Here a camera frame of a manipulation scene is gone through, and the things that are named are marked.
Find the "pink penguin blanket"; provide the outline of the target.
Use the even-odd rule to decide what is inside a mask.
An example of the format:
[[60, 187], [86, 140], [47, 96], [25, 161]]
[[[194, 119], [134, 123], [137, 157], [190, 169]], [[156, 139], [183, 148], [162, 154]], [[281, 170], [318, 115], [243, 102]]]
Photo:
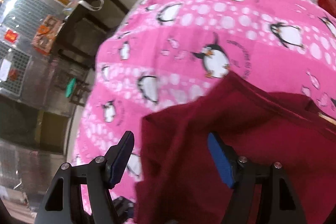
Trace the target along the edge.
[[77, 162], [132, 131], [133, 155], [110, 194], [135, 200], [142, 118], [204, 96], [231, 71], [335, 116], [335, 18], [311, 0], [144, 0], [98, 50]]

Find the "dark red sweater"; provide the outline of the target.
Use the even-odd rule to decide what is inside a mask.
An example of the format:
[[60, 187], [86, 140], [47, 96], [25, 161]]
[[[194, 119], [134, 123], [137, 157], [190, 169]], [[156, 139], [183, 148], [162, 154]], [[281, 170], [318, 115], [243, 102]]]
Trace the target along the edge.
[[335, 118], [302, 94], [229, 73], [205, 96], [142, 119], [136, 223], [220, 223], [248, 164], [282, 165], [307, 223], [335, 223]]

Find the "dark wooden side table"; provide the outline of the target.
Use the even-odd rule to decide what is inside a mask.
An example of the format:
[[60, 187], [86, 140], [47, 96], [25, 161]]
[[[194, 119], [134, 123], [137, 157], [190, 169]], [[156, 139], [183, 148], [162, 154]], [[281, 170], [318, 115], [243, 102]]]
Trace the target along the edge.
[[74, 65], [84, 76], [95, 67], [97, 50], [114, 34], [129, 9], [120, 0], [104, 0], [100, 11], [79, 6], [67, 15], [55, 40], [58, 57]]

